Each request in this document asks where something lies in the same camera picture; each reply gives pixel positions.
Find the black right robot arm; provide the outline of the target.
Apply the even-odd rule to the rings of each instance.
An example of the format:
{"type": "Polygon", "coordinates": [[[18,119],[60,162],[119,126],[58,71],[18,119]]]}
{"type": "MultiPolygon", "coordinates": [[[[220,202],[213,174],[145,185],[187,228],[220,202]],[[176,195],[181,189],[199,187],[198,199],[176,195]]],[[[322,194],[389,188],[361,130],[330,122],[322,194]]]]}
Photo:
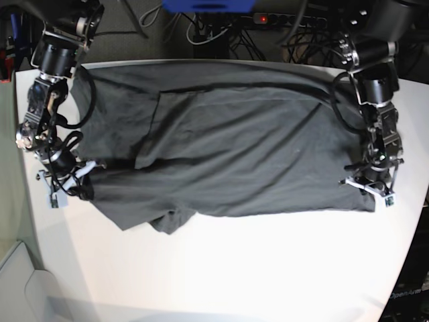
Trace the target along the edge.
{"type": "Polygon", "coordinates": [[[64,178],[78,168],[72,148],[82,139],[79,132],[91,117],[97,101],[93,80],[90,107],[77,124],[58,113],[68,96],[67,81],[89,51],[104,14],[100,1],[9,1],[42,20],[42,36],[31,59],[39,75],[29,88],[28,106],[17,128],[17,147],[33,152],[54,178],[64,178]]]}

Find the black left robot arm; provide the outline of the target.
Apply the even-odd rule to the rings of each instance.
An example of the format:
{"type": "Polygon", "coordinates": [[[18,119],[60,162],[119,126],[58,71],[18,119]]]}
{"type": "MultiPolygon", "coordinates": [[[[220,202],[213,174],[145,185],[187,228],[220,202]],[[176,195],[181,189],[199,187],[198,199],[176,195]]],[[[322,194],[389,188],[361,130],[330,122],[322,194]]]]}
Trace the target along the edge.
{"type": "Polygon", "coordinates": [[[399,80],[395,56],[399,41],[427,1],[351,1],[341,17],[340,57],[348,70],[332,82],[331,105],[344,128],[362,136],[361,161],[347,167],[345,184],[360,189],[391,190],[399,165],[402,141],[397,132],[398,112],[392,105],[399,80]],[[365,129],[345,121],[336,102],[336,86],[347,77],[352,84],[365,129]]]}

